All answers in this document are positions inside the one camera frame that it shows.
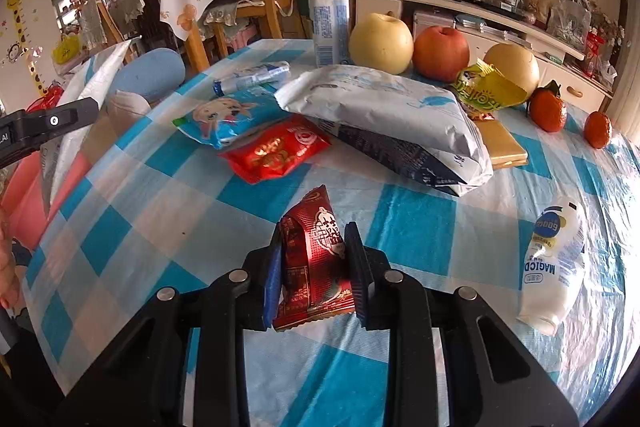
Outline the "person's left hand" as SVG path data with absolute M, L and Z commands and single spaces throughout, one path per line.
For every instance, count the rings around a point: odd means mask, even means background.
M 0 210 L 0 301 L 3 309 L 10 309 L 20 298 L 20 282 L 15 271 L 12 237 L 6 212 Z

